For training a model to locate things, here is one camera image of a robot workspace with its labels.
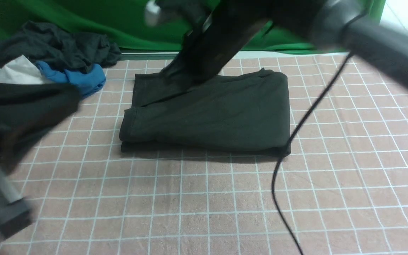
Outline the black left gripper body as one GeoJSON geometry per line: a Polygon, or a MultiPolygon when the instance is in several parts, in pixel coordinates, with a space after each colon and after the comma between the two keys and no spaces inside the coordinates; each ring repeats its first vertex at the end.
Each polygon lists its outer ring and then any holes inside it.
{"type": "Polygon", "coordinates": [[[78,110],[72,84],[0,83],[0,166],[14,170],[29,150],[78,110]]]}

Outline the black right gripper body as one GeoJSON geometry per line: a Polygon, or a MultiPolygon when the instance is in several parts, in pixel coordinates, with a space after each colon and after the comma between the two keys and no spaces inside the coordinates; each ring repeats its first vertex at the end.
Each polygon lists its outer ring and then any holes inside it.
{"type": "Polygon", "coordinates": [[[171,82],[203,83],[268,22],[308,39],[316,0],[221,0],[204,24],[183,38],[182,49],[161,74],[171,82]]]}

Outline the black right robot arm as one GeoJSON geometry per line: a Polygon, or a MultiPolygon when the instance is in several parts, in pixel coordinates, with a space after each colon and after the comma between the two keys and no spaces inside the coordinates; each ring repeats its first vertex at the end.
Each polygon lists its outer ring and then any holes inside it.
{"type": "Polygon", "coordinates": [[[265,24],[284,28],[316,49],[344,48],[408,90],[408,35],[372,21],[357,0],[150,0],[146,24],[179,18],[191,25],[182,49],[163,73],[203,83],[214,76],[265,24]]]}

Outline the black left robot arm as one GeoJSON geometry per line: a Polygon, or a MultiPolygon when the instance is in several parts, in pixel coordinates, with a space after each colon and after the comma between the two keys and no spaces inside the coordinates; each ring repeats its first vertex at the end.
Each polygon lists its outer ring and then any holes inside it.
{"type": "Polygon", "coordinates": [[[32,224],[32,207],[9,182],[29,151],[78,110],[81,94],[69,83],[0,83],[0,235],[32,224]]]}

